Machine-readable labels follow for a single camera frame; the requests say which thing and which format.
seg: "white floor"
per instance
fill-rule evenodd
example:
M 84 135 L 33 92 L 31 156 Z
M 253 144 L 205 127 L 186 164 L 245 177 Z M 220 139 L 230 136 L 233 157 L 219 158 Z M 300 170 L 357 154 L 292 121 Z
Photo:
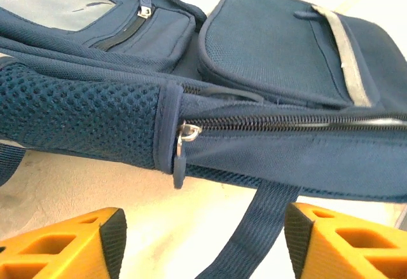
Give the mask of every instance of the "white floor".
M 407 51 L 402 0 L 310 0 L 382 25 Z M 128 242 L 121 279 L 194 278 L 233 233 L 254 191 L 188 178 L 181 191 L 171 177 L 120 163 L 27 153 L 0 187 L 0 238 L 103 207 L 121 207 Z M 401 206 L 300 198 L 363 219 L 394 225 Z M 252 278 L 294 278 L 283 238 Z

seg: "backpack strap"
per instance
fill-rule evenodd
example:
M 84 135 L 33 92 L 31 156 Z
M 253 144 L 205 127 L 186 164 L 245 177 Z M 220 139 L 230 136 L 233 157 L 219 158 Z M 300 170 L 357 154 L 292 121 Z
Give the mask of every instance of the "backpack strap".
M 262 180 L 228 243 L 197 279 L 249 278 L 276 241 L 287 204 L 296 201 L 300 189 Z
M 0 186 L 14 174 L 24 155 L 24 148 L 0 143 Z

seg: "zipper pull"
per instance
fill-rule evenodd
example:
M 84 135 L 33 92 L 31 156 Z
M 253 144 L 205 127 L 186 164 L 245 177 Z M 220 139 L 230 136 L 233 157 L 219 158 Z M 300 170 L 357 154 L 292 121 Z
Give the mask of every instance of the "zipper pull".
M 151 16 L 151 7 L 153 4 L 151 0 L 139 0 L 140 1 L 140 11 L 137 13 L 139 17 L 149 18 Z
M 186 171 L 186 156 L 183 149 L 183 142 L 194 141 L 199 134 L 201 134 L 202 128 L 196 125 L 187 125 L 184 123 L 179 127 L 179 133 L 177 138 L 177 152 L 174 158 L 174 187 L 181 189 L 184 184 L 185 171 Z

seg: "backpack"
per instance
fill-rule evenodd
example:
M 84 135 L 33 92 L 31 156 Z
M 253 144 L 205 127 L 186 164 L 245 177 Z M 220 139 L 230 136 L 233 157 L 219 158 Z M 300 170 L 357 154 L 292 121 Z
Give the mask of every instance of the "backpack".
M 407 201 L 407 63 L 300 0 L 31 0 L 0 9 L 0 180 L 25 149 L 257 189 L 198 278 L 249 278 L 299 194 Z

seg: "zipper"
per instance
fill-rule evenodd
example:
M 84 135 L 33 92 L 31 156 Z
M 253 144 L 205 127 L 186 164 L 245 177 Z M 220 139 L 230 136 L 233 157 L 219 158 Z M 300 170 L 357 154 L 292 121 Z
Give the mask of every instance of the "zipper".
M 185 179 L 186 155 L 183 142 L 191 142 L 205 131 L 243 132 L 361 132 L 407 130 L 407 115 L 370 116 L 253 116 L 188 119 L 179 127 L 174 158 L 174 185 L 180 189 Z
M 111 48 L 118 46 L 130 39 L 137 31 L 151 18 L 155 7 L 151 0 L 139 0 L 140 5 L 137 13 L 129 21 L 119 33 L 102 41 L 95 43 L 92 47 L 103 51 L 108 51 Z

